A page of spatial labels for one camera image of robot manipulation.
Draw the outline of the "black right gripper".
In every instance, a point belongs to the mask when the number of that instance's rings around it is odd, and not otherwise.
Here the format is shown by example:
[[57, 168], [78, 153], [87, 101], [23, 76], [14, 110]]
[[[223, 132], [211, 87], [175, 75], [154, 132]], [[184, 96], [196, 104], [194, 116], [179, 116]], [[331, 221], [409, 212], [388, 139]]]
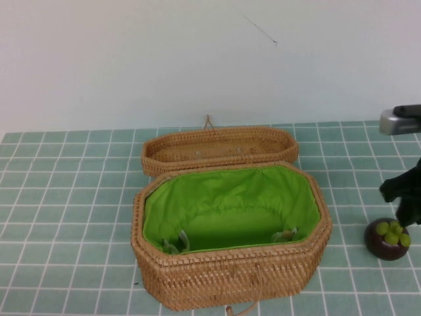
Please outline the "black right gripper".
[[385, 180], [379, 191], [386, 202], [399, 199], [396, 218], [402, 227], [420, 225], [420, 163], [399, 176]]

